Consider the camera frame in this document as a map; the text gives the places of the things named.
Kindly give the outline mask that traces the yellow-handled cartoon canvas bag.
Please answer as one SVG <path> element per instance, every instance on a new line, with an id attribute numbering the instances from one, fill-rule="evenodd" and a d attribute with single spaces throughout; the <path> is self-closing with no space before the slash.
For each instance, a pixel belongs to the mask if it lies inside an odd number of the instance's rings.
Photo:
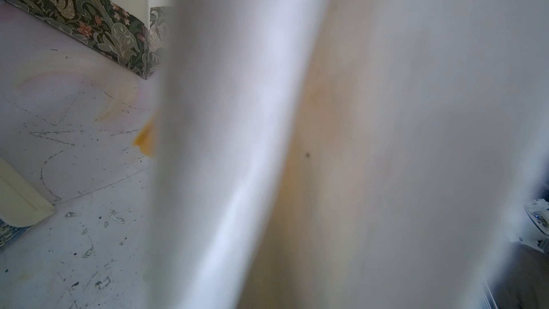
<path id="1" fill-rule="evenodd" d="M 148 308 L 477 308 L 548 160 L 548 0 L 171 0 Z"/>

